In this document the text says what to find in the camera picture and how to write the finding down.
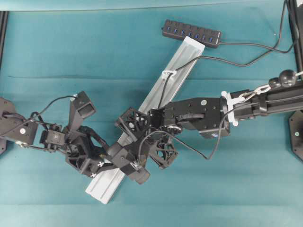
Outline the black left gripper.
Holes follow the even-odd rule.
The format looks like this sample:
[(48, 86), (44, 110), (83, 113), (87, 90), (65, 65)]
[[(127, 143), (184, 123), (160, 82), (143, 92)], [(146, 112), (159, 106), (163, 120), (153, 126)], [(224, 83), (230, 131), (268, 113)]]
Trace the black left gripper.
[(80, 174), (96, 177), (101, 172), (117, 168), (106, 159), (108, 148), (107, 142), (92, 128), (80, 126), (75, 139), (68, 139), (65, 144), (65, 161)]

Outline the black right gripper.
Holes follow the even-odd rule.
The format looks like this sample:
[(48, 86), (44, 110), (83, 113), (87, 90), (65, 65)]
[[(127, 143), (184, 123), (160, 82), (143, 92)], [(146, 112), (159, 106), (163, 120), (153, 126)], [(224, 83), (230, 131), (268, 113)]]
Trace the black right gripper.
[(116, 126), (130, 137), (131, 143), (126, 150), (140, 167), (144, 167), (147, 158), (151, 158), (160, 169), (165, 169), (178, 156), (173, 136), (179, 130), (162, 129), (161, 117), (160, 113), (144, 114), (130, 107), (116, 121)]

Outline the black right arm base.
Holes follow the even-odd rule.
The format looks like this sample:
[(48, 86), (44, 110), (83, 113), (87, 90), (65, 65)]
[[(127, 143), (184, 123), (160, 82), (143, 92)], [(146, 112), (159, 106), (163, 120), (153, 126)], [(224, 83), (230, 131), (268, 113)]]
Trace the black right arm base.
[(303, 111), (295, 111), (288, 120), (292, 152), (303, 160)]

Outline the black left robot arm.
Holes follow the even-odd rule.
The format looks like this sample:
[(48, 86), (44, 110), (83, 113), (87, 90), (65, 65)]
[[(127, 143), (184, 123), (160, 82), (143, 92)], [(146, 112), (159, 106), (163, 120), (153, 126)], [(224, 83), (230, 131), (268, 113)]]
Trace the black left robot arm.
[(65, 161), (80, 174), (95, 178), (99, 173), (116, 169), (109, 161), (109, 145), (83, 121), (96, 111), (88, 97), (70, 97), (69, 123), (62, 127), (43, 120), (41, 113), (32, 112), (26, 119), (16, 113), (14, 105), (0, 100), (0, 151), (12, 141), (22, 148), (50, 153), (61, 152)]

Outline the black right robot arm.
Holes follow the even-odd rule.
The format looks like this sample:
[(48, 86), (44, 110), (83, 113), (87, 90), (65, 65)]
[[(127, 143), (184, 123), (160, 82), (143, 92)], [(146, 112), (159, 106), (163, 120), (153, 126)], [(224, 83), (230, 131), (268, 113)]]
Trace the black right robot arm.
[(284, 70), (254, 90), (223, 91), (219, 98), (196, 97), (170, 102), (143, 114), (129, 108), (116, 125), (132, 139), (125, 147), (135, 168), (151, 158), (161, 169), (178, 155), (173, 142), (184, 129), (206, 138), (226, 137), (230, 127), (257, 116), (290, 112), (303, 107), (303, 74)]

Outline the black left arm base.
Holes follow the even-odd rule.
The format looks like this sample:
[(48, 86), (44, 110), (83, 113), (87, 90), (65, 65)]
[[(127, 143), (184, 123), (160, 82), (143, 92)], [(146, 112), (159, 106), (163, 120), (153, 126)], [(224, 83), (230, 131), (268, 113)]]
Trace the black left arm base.
[(7, 150), (7, 141), (0, 139), (0, 155), (2, 155)]

